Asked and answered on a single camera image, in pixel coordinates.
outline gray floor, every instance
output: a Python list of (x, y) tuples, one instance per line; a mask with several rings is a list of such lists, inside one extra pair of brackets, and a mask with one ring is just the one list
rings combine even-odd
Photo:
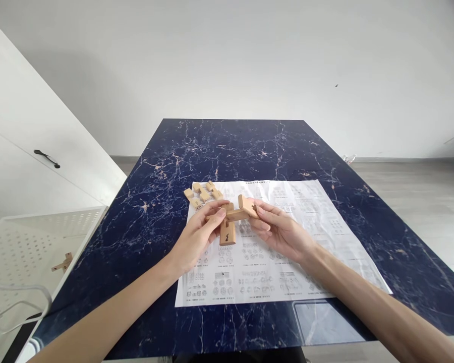
[[(116, 161), (126, 174), (134, 166)], [(454, 271), (454, 164), (355, 162), (352, 168)], [(396, 362), (378, 342), (303, 350), (313, 363)]]

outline cabinet door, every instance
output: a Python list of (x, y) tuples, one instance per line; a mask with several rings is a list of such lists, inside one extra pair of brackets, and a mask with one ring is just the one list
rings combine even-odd
[[(0, 30), (0, 135), (98, 203), (126, 179), (109, 155)], [(60, 168), (40, 150), (57, 161)]]
[(96, 199), (0, 136), (0, 218), (98, 205)]

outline baseboard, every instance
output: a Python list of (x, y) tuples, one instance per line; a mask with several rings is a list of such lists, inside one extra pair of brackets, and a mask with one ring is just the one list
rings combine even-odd
[(138, 159), (140, 158), (139, 156), (124, 156), (124, 155), (110, 155), (111, 159), (116, 164), (136, 164)]
[(353, 162), (450, 162), (454, 163), (454, 157), (440, 158), (360, 158), (357, 157)]

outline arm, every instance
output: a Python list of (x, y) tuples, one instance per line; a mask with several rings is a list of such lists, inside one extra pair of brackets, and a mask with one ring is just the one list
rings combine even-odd
[(401, 362), (454, 362), (454, 342), (317, 244), (282, 210), (253, 200), (252, 229), (340, 299)]
[(206, 204), (190, 218), (167, 256), (66, 330), (30, 362), (101, 362), (140, 315), (193, 268), (198, 256), (216, 238), (225, 209), (220, 208), (207, 223), (205, 216), (225, 203), (228, 201)]

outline hand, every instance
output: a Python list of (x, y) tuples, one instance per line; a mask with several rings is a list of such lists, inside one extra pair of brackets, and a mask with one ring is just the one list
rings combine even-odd
[(299, 264), (313, 253), (316, 242), (286, 212), (259, 199), (249, 200), (260, 218), (249, 218), (251, 228), (269, 247)]
[[(200, 254), (217, 238), (217, 227), (220, 226), (226, 215), (225, 208), (217, 209), (228, 202), (218, 200), (207, 203), (188, 221), (177, 243), (168, 254), (174, 263), (180, 267), (182, 274), (187, 273), (195, 266)], [(213, 213), (215, 215), (208, 222), (205, 222), (205, 217)]]

